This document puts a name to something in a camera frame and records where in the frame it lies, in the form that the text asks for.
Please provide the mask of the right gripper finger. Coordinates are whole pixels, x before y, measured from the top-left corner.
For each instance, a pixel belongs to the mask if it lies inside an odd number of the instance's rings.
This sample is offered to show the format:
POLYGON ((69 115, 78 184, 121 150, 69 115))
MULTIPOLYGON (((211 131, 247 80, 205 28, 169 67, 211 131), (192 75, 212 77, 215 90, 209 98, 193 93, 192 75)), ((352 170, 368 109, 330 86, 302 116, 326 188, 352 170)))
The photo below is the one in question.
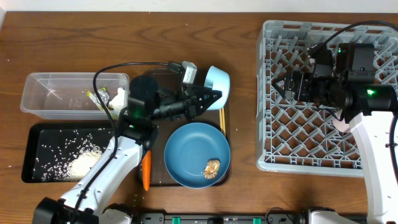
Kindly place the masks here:
POLYGON ((272 81, 272 85, 277 85, 279 82, 283 81, 286 85, 289 85, 292 81, 293 72, 289 71, 282 75, 279 75, 277 78, 274 78, 272 81))
POLYGON ((278 92, 278 94, 283 98, 286 99, 285 90, 281 88, 277 83, 272 83, 272 87, 278 92))

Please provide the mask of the light blue rice bowl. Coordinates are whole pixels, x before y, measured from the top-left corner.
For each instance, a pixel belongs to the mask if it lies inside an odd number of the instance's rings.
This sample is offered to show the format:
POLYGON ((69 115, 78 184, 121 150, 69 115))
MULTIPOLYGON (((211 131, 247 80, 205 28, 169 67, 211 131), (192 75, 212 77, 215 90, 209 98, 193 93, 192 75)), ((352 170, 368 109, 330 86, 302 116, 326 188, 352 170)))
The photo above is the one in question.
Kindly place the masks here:
POLYGON ((215 66, 211 66, 206 74, 204 86, 212 90, 222 92, 220 99, 215 101, 208 110, 220 110, 226 104, 229 91, 231 88, 231 81, 229 75, 215 66))

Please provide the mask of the pink plastic cup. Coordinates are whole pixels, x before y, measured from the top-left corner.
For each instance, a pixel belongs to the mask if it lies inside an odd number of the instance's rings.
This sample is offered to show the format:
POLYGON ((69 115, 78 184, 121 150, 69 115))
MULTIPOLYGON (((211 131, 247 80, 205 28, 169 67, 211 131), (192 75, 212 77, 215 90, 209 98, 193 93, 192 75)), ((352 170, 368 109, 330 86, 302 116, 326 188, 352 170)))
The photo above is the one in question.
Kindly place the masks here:
POLYGON ((344 119, 342 121, 338 121, 336 118, 333 118, 332 123, 333 123, 335 129, 341 133, 350 133, 351 132, 349 124, 345 123, 344 119))

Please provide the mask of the snack wrapper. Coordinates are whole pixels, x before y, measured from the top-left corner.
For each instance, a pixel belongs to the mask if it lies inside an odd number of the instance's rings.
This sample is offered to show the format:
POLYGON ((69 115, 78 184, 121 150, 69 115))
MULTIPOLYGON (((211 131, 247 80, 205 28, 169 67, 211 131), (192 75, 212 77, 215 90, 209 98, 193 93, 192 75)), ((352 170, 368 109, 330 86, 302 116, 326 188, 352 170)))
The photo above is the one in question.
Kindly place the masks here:
POLYGON ((100 110, 103 110, 100 99, 105 104, 105 106, 108 106, 110 95, 105 87, 97 89, 97 92, 99 93, 99 96, 97 96, 96 93, 92 93, 91 91, 88 91, 86 95, 100 110))

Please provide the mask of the white paper napkin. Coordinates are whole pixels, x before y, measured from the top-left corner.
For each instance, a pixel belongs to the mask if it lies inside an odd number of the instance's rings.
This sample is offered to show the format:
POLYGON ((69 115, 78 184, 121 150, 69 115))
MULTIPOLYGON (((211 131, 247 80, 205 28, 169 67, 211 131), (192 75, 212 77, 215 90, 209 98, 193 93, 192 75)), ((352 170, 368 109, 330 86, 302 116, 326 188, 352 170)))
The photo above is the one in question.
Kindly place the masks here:
POLYGON ((126 90, 118 88, 117 95, 109 101, 108 108, 120 112, 125 107, 126 90))

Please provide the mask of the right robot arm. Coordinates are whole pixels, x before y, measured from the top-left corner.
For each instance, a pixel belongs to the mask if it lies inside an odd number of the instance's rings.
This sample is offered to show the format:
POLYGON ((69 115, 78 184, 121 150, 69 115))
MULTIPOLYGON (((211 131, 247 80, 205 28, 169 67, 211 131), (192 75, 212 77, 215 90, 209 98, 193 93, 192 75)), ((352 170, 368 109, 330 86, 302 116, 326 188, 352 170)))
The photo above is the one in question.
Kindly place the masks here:
POLYGON ((368 223, 397 223, 397 93, 376 84, 374 45, 342 43, 337 54, 324 44, 308 50, 312 72, 274 78, 284 99, 338 108, 336 122, 348 125, 360 154, 368 198, 368 223))

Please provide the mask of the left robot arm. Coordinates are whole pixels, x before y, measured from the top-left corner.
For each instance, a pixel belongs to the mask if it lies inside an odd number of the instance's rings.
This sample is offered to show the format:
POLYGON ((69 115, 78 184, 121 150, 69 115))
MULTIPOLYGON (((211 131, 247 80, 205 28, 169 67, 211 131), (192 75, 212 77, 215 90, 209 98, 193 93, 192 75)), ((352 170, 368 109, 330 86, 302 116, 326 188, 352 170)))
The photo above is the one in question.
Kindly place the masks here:
POLYGON ((45 197, 34 211, 33 223, 131 223, 132 216, 114 208, 106 209, 110 197, 125 176, 137 167, 157 135, 153 119, 185 114, 188 119, 206 110, 222 108, 229 96, 229 75, 210 70, 203 85, 195 77, 182 80, 180 101, 163 103, 154 77, 141 75, 130 82, 130 97, 119 114, 115 134, 106 152, 79 183, 60 200, 45 197))

